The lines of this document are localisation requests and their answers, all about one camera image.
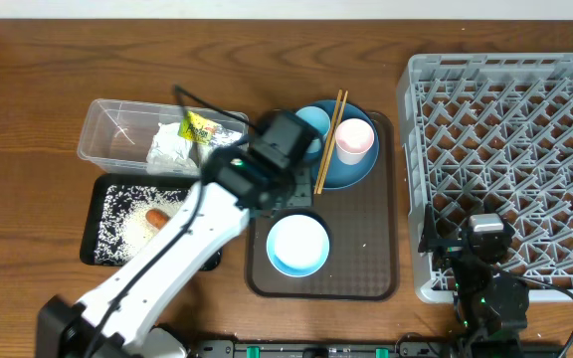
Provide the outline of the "green yellow snack wrapper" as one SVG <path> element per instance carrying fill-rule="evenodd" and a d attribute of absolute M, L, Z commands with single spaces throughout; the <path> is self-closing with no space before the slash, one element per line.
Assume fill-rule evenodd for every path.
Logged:
<path fill-rule="evenodd" d="M 210 147 L 227 146 L 243 136 L 241 132 L 228 129 L 222 124 L 193 111 L 185 113 L 178 135 L 186 140 Z"/>

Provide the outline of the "light blue rice bowl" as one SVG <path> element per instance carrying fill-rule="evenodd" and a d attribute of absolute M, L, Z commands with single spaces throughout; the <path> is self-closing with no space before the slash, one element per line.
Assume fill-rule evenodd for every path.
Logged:
<path fill-rule="evenodd" d="M 267 256 L 272 266 L 289 277 L 306 277 L 319 271 L 329 256 L 330 236 L 310 215 L 279 219 L 269 230 Z"/>

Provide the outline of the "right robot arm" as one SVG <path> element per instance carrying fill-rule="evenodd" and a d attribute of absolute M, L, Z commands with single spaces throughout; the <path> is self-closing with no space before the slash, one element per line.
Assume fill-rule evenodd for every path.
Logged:
<path fill-rule="evenodd" d="M 433 207 L 425 206 L 418 247 L 433 265 L 455 277 L 454 308 L 465 332 L 436 353 L 440 357 L 522 357 L 518 332 L 527 327 L 529 288 L 495 266 L 503 259 L 514 229 L 497 213 L 467 218 L 454 239 L 437 230 Z"/>

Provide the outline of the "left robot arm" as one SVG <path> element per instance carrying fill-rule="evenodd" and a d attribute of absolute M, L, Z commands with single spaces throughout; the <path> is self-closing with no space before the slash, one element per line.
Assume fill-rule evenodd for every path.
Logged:
<path fill-rule="evenodd" d="M 162 311 L 199 268 L 248 226 L 254 210 L 285 203 L 313 164 L 238 147 L 215 150 L 179 212 L 126 265 L 75 304 L 39 311 L 38 357 L 139 357 Z"/>

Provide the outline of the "orange carrot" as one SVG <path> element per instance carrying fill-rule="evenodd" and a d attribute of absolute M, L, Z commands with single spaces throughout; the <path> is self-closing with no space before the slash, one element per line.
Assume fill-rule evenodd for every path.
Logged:
<path fill-rule="evenodd" d="M 157 230 L 161 230 L 169 221 L 169 217 L 158 209 L 148 210 L 145 214 L 145 219 Z"/>

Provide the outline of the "white tissue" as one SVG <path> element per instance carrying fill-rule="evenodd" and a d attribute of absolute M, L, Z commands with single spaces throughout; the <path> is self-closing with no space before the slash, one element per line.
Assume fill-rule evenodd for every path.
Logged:
<path fill-rule="evenodd" d="M 206 148 L 181 136 L 180 129 L 180 122 L 159 124 L 146 156 L 149 174 L 174 170 L 194 173 L 207 161 Z"/>

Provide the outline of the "light blue cup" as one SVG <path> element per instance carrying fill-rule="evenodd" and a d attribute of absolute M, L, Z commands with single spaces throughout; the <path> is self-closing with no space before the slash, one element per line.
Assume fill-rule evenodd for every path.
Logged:
<path fill-rule="evenodd" d="M 305 122 L 314 127 L 322 136 L 322 140 L 314 139 L 306 150 L 306 161 L 316 158 L 323 152 L 325 140 L 330 130 L 330 117 L 325 110 L 317 106 L 306 106 L 296 113 Z"/>

